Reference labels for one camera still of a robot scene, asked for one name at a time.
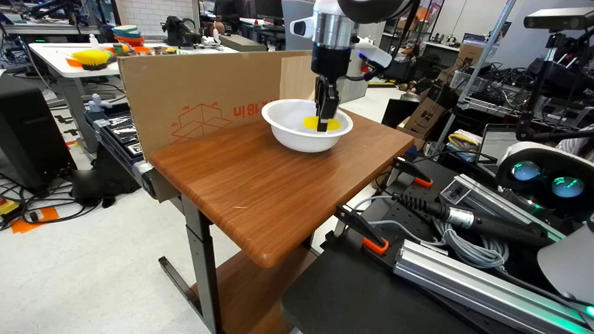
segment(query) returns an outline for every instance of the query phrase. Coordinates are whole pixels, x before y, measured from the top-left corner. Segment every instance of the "black speaker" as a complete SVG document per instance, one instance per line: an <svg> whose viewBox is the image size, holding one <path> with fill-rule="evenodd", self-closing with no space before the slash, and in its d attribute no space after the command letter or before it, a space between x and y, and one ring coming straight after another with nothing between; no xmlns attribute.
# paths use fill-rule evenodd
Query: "black speaker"
<svg viewBox="0 0 594 334"><path fill-rule="evenodd" d="M74 169L41 90L23 79L0 75L0 172L37 193Z"/></svg>

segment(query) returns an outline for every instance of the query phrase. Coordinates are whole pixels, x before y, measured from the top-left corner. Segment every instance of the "white tile wall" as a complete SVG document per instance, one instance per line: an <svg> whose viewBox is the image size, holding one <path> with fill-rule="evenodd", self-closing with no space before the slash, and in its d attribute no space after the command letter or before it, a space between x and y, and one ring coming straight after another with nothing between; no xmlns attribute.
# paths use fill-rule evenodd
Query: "white tile wall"
<svg viewBox="0 0 594 334"><path fill-rule="evenodd" d="M122 24L136 24L143 35L166 35L161 22L174 15L194 18L192 0L119 0Z"/></svg>

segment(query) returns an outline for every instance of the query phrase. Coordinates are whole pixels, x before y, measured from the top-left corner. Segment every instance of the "black monitor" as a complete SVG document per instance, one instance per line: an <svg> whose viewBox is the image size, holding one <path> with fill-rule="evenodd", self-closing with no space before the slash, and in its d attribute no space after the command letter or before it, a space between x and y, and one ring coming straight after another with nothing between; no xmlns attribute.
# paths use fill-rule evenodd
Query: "black monitor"
<svg viewBox="0 0 594 334"><path fill-rule="evenodd" d="M283 19L281 0L254 0L254 4L258 18Z"/></svg>

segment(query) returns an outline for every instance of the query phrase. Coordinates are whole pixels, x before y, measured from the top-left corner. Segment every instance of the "wood grain tabletop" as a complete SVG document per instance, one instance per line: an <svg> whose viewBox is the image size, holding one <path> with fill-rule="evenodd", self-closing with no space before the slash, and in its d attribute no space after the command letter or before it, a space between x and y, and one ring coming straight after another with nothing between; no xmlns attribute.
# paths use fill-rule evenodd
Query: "wood grain tabletop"
<svg viewBox="0 0 594 334"><path fill-rule="evenodd" d="M353 130L326 152L288 149L262 120L164 147L148 160L256 264L272 267L413 144L348 114Z"/></svg>

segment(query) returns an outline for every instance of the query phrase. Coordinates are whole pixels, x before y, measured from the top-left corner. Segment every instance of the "white bowl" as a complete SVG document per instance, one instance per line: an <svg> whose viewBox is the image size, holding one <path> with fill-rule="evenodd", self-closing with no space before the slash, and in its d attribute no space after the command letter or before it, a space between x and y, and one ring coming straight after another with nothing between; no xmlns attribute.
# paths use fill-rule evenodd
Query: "white bowl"
<svg viewBox="0 0 594 334"><path fill-rule="evenodd" d="M343 135L353 128L353 120L344 112L337 110L334 118L340 128L324 133L306 128L303 120L315 116L315 102L309 100L286 99L266 104L262 116L270 123L274 137L286 147L300 152L322 152L332 148Z"/></svg>

